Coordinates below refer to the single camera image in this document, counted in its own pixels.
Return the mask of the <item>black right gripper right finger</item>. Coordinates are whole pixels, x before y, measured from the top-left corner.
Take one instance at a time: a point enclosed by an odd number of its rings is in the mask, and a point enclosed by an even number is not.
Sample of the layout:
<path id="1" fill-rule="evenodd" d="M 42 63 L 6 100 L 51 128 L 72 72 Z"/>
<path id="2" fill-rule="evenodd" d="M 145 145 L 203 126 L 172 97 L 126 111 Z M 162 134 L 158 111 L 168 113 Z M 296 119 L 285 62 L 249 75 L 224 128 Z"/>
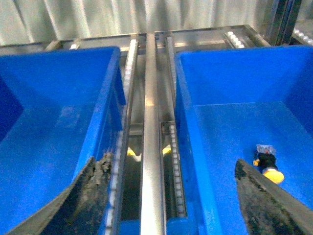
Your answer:
<path id="1" fill-rule="evenodd" d="M 313 211 L 243 159 L 235 165 L 240 211 L 250 235 L 311 235 Z"/>

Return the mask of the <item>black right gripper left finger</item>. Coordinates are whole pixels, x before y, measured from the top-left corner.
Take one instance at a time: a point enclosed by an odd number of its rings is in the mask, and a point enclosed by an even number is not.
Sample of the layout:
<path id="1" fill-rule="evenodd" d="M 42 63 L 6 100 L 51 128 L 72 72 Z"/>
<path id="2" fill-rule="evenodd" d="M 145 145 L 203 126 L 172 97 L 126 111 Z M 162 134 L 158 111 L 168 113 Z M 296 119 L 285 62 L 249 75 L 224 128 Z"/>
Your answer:
<path id="1" fill-rule="evenodd" d="M 90 157 L 55 199 L 11 229 L 10 235 L 96 235 L 109 199 L 113 153 Z"/>

